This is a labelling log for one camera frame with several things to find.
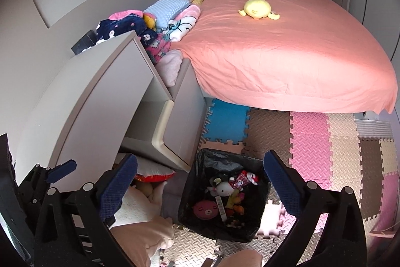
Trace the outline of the pink plush face pouch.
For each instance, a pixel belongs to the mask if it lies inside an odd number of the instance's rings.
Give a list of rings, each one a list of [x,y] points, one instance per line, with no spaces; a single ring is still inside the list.
[[[200,201],[193,207],[194,215],[203,220],[209,220],[215,218],[218,214],[218,206],[215,201]]]

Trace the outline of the orange toy figure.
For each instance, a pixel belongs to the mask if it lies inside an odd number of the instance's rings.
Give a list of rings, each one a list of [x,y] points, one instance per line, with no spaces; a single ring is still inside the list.
[[[244,214],[244,208],[241,205],[234,205],[232,209],[240,215]]]

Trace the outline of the red plaid doll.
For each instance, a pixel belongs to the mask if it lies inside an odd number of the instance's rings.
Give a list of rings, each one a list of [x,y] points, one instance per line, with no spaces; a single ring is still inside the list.
[[[242,171],[237,177],[232,177],[229,181],[232,188],[242,191],[245,186],[258,185],[258,176],[254,173]]]

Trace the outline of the yellow snack wrapper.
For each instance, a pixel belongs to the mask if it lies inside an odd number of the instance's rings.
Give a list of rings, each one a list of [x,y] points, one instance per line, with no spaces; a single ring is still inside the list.
[[[235,205],[239,205],[241,203],[242,198],[240,192],[236,189],[228,198],[228,201],[225,205],[227,209],[233,209]]]

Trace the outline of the white thermometer box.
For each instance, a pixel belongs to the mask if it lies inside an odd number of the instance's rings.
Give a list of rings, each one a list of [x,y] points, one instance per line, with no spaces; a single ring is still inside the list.
[[[222,201],[221,197],[220,197],[220,196],[216,196],[216,197],[215,197],[215,202],[216,202],[216,204],[217,204],[217,207],[218,207],[218,211],[219,211],[219,213],[220,213],[221,220],[222,220],[223,222],[226,222],[226,221],[227,221],[227,214],[226,214],[226,212],[225,212],[225,207],[224,207],[224,204],[223,204],[223,201]]]

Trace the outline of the white plush bunny toy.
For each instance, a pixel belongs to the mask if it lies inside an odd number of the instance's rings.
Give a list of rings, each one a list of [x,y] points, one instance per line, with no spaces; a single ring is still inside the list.
[[[235,190],[229,182],[222,181],[219,177],[211,179],[211,186],[207,187],[207,191],[211,196],[226,197],[230,196]]]

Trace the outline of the white red cushion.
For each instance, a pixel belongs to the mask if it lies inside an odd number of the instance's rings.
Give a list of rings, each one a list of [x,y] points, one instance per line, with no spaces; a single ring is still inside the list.
[[[160,183],[169,180],[175,175],[172,168],[135,155],[137,161],[136,174],[131,182],[138,180],[144,183]]]

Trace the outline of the grey desk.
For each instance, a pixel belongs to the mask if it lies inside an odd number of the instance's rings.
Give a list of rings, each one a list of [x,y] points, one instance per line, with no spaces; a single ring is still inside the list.
[[[76,190],[109,170],[123,147],[189,171],[205,114],[188,60],[168,88],[136,34],[120,35],[70,59],[49,85],[13,154],[16,180],[34,165],[74,160],[76,170],[56,187]]]

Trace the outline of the pink foam mat tile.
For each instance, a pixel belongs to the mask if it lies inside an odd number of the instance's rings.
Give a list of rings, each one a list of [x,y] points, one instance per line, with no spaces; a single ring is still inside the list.
[[[332,160],[328,117],[324,113],[291,113],[291,166],[306,181],[331,188]]]

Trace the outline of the black box on shelf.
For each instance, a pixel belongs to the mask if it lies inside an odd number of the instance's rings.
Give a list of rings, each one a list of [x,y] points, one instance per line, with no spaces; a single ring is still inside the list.
[[[93,30],[89,30],[72,47],[72,52],[77,56],[97,43],[97,36]]]

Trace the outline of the navy patterned blanket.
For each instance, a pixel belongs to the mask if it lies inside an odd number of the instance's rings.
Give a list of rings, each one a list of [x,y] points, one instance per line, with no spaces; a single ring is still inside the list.
[[[150,45],[158,37],[154,30],[147,27],[143,18],[130,14],[120,20],[100,21],[96,28],[97,43],[102,43],[131,31],[136,33],[144,47]]]

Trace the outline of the blue foam mat tile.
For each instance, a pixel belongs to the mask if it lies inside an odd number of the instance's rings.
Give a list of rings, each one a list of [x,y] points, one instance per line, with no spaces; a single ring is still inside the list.
[[[248,106],[214,99],[205,118],[203,139],[224,144],[231,141],[237,145],[247,137],[249,113],[250,107]]]

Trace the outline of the pink bed sheet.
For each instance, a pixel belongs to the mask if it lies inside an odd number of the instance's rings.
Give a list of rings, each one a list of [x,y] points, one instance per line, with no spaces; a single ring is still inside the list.
[[[205,0],[175,48],[213,98],[296,112],[392,112],[395,70],[373,35],[331,0],[267,0],[278,20],[241,16],[248,0]]]

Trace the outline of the white pink kitty blanket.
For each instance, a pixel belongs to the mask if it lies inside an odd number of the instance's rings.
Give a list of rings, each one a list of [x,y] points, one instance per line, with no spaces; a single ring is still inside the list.
[[[181,41],[195,26],[200,15],[201,10],[199,6],[188,6],[175,20],[168,22],[167,29],[164,31],[165,39],[170,42]]]

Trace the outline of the yellow plush duck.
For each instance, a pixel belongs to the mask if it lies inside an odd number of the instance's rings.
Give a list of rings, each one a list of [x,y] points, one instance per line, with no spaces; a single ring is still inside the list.
[[[278,20],[280,18],[280,15],[272,11],[271,5],[265,0],[248,0],[238,13],[243,17],[249,16],[255,20],[263,18]]]

